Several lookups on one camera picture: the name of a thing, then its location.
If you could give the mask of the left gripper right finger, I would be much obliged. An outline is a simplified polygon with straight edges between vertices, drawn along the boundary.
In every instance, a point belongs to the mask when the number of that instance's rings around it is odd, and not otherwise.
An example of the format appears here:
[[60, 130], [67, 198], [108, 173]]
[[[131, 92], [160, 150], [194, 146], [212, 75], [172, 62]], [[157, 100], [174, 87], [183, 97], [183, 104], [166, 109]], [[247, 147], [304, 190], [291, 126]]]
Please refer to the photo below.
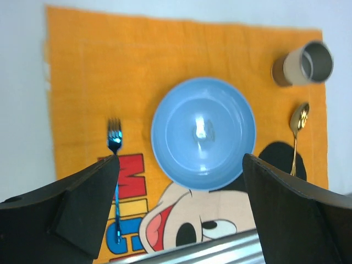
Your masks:
[[266, 263], [351, 263], [351, 198], [246, 154], [243, 175]]

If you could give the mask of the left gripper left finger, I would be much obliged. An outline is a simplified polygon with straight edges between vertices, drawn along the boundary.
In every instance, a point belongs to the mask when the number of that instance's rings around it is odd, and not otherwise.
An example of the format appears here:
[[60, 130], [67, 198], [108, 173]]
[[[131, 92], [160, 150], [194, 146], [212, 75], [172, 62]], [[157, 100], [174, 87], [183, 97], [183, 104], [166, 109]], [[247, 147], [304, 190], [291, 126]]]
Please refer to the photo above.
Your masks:
[[92, 263], [120, 170], [116, 155], [1, 202], [1, 263]]

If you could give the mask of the gold metal spoon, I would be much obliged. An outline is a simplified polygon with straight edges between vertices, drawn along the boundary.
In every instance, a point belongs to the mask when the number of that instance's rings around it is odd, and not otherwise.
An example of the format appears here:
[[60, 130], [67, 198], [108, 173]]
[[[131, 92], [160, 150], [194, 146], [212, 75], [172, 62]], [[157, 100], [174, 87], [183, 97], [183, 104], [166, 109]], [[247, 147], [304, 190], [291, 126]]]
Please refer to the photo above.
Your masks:
[[305, 127], [306, 121], [309, 117], [310, 105], [308, 102], [301, 104], [292, 114], [290, 119], [290, 129], [294, 136], [294, 153], [291, 165], [290, 175], [296, 176], [296, 157], [297, 157], [297, 142], [298, 132]]

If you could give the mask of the blue fork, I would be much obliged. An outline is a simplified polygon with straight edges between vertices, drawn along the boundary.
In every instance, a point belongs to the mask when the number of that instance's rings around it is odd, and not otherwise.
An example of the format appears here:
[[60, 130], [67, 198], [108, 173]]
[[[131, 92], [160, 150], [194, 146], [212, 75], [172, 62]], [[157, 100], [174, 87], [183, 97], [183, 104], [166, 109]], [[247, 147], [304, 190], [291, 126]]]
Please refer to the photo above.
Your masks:
[[[110, 118], [108, 120], [107, 129], [107, 146], [116, 156], [122, 147], [123, 135], [121, 122], [119, 118]], [[120, 228], [120, 213], [119, 213], [119, 187], [115, 187], [115, 241], [117, 244], [121, 243], [122, 235]]]

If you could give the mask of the light blue plate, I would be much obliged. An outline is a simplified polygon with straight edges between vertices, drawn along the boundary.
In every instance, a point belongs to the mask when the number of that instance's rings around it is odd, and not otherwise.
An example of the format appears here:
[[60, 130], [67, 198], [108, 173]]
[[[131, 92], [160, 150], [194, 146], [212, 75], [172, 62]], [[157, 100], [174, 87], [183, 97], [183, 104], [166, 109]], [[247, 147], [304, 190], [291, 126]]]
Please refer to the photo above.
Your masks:
[[191, 190], [214, 191], [242, 173], [253, 153], [256, 122], [242, 93], [216, 78], [182, 82], [160, 101], [151, 124], [151, 146], [163, 173]]

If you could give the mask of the orange cartoon mouse towel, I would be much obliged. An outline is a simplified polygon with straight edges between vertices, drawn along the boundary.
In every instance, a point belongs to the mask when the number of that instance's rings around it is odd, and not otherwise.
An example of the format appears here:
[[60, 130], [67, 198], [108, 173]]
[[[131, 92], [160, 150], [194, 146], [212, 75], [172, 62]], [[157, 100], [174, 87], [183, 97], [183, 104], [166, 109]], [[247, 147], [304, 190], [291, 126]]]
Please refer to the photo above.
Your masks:
[[[62, 179], [107, 156], [106, 121], [117, 116], [124, 134], [119, 199], [122, 240], [108, 217], [97, 263], [175, 247], [192, 239], [204, 203], [220, 221], [212, 235], [254, 226], [250, 206], [232, 186], [197, 198], [173, 185], [153, 155], [151, 123], [163, 96], [182, 81], [210, 76], [236, 87], [251, 106], [257, 128], [254, 153], [328, 188], [324, 84], [281, 88], [273, 61], [311, 40], [318, 30], [210, 24], [91, 13], [49, 7], [48, 60], [56, 175]], [[289, 120], [304, 101], [311, 111], [293, 152]]]

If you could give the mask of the small metal cup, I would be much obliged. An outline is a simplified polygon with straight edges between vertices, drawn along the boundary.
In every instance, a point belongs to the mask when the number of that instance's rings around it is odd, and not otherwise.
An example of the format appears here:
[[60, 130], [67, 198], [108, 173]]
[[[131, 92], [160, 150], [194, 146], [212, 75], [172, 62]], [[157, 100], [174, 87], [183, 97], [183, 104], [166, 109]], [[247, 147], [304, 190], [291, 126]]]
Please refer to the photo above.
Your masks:
[[276, 59], [271, 68], [280, 87], [324, 83], [331, 76], [333, 57], [326, 44], [313, 40]]

